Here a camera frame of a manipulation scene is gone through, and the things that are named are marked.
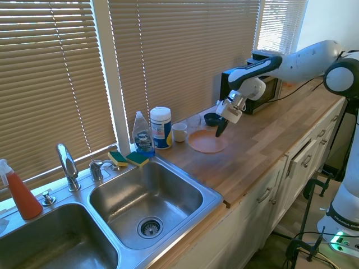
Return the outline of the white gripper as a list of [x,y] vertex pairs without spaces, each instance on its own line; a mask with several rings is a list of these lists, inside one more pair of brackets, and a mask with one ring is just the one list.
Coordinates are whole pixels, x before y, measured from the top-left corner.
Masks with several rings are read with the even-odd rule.
[[215,136],[218,138],[222,135],[229,122],[236,124],[239,121],[242,111],[235,108],[232,102],[226,98],[217,101],[216,114],[223,118],[215,133]]

